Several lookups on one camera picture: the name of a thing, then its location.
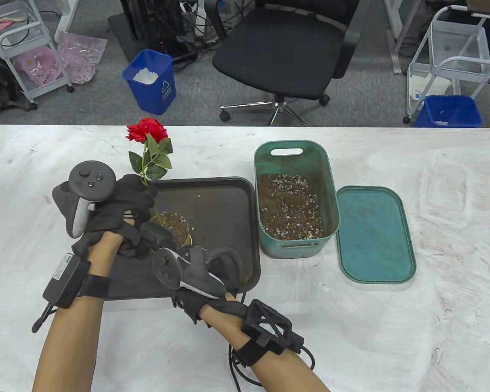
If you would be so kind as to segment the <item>person's left hand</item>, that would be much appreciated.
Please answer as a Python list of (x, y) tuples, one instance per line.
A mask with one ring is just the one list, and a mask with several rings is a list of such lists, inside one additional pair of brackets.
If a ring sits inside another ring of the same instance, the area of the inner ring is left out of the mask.
[(116, 181), (113, 194), (89, 213), (83, 235), (71, 247), (73, 253), (84, 258), (104, 233), (111, 232), (123, 237), (119, 254), (137, 259), (149, 256), (154, 239), (140, 228), (151, 219), (157, 193), (156, 185), (145, 185), (138, 175)]

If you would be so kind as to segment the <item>person's right hand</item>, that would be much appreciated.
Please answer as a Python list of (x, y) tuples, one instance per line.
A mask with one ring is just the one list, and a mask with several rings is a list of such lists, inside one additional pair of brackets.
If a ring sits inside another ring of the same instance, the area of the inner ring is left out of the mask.
[(239, 301), (229, 301), (226, 297), (208, 298), (185, 288), (171, 291), (170, 297), (173, 306), (181, 308), (195, 325), (202, 320), (200, 311), (205, 305), (227, 315), (239, 316), (243, 319), (247, 317), (247, 305)]

